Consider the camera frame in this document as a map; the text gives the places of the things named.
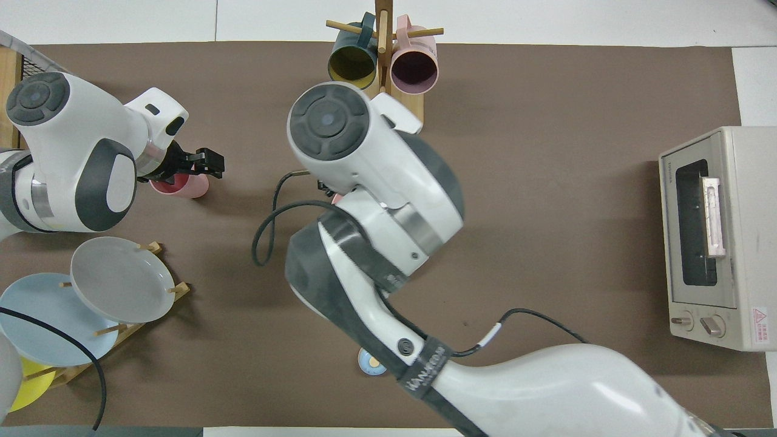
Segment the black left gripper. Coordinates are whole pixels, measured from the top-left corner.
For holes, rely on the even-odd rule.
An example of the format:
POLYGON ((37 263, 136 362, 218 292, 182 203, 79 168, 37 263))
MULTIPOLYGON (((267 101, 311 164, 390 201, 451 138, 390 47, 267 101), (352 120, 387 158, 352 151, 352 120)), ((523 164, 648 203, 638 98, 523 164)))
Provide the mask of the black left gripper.
POLYGON ((167 185, 182 183, 185 175, 211 175, 221 180, 225 171, 225 158, 208 147, 200 147, 194 153, 183 151, 172 141, 164 160, 150 174, 141 176, 141 182, 161 181, 167 185))

